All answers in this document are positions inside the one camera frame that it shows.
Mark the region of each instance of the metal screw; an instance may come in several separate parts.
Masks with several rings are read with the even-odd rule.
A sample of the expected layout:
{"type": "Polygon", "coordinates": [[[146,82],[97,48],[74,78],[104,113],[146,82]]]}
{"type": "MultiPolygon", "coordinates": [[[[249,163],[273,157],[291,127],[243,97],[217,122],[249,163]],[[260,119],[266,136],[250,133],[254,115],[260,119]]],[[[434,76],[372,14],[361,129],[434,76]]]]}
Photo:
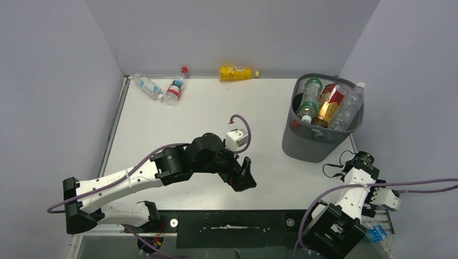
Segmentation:
{"type": "Polygon", "coordinates": [[[177,219],[172,219],[170,221],[170,227],[176,228],[178,226],[178,220],[177,219]]]}
{"type": "Polygon", "coordinates": [[[287,220],[286,220],[286,225],[287,225],[288,227],[294,226],[294,219],[287,219],[287,220]]]}

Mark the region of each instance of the gray wall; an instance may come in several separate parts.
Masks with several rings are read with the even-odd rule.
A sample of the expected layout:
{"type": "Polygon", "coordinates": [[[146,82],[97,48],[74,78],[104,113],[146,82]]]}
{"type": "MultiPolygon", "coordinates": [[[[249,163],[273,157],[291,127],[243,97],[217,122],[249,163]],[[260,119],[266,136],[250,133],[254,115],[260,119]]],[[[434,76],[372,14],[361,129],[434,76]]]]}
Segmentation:
{"type": "Polygon", "coordinates": [[[62,180],[100,168],[123,75],[83,0],[0,4],[1,258],[63,258],[62,180]]]}
{"type": "Polygon", "coordinates": [[[337,74],[380,0],[86,0],[125,74],[337,74]]]}
{"type": "MultiPolygon", "coordinates": [[[[355,138],[388,181],[457,176],[457,12],[454,0],[382,0],[340,73],[367,84],[355,138]]],[[[458,191],[402,198],[402,258],[455,258],[458,191]]]]}

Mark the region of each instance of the trash can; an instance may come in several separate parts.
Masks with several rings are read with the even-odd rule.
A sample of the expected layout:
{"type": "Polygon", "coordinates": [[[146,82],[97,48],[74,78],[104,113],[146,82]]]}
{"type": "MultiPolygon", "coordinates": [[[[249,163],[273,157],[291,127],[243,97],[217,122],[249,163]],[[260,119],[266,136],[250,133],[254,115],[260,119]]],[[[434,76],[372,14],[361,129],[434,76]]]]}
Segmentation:
{"type": "Polygon", "coordinates": [[[296,81],[281,147],[285,154],[292,158],[318,163],[323,161],[351,133],[359,128],[364,115],[364,104],[356,114],[348,130],[344,132],[304,123],[296,115],[296,111],[302,100],[305,83],[309,78],[319,78],[323,86],[338,84],[346,91],[354,88],[355,84],[345,79],[324,74],[305,74],[296,81]]]}

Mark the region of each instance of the water bottle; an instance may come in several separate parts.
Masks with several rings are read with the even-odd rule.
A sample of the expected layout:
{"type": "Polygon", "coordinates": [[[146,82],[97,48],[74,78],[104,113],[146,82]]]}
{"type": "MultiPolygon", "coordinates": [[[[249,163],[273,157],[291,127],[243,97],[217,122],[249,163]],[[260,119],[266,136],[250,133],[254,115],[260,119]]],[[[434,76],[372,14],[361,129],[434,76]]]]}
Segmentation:
{"type": "Polygon", "coordinates": [[[365,222],[364,225],[367,228],[366,237],[372,243],[375,250],[383,258],[397,259],[398,251],[391,234],[387,234],[381,225],[374,224],[370,220],[365,222]]]}
{"type": "Polygon", "coordinates": [[[184,82],[187,77],[187,68],[183,67],[181,72],[173,79],[172,83],[169,86],[169,89],[165,93],[166,102],[168,105],[176,105],[178,97],[180,96],[181,91],[184,87],[184,82]]]}
{"type": "Polygon", "coordinates": [[[348,91],[340,102],[328,123],[328,128],[335,131],[346,131],[364,102],[365,83],[358,83],[348,91]]]}
{"type": "Polygon", "coordinates": [[[134,83],[141,88],[143,92],[145,92],[151,99],[153,100],[162,100],[164,99],[164,94],[159,86],[157,86],[153,81],[149,78],[145,77],[140,73],[136,73],[133,75],[132,80],[134,83]]]}
{"type": "Polygon", "coordinates": [[[323,89],[323,83],[318,78],[310,78],[304,86],[298,117],[307,124],[312,122],[318,112],[318,96],[323,89]]]}

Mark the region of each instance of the yellow bottle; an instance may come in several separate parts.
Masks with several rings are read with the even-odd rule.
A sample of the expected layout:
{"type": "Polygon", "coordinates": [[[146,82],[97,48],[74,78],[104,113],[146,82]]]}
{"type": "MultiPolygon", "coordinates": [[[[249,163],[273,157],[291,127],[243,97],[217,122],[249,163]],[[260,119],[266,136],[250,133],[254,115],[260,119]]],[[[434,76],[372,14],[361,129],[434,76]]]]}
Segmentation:
{"type": "Polygon", "coordinates": [[[219,68],[219,80],[234,81],[258,77],[259,71],[252,71],[248,67],[222,66],[219,68]]]}

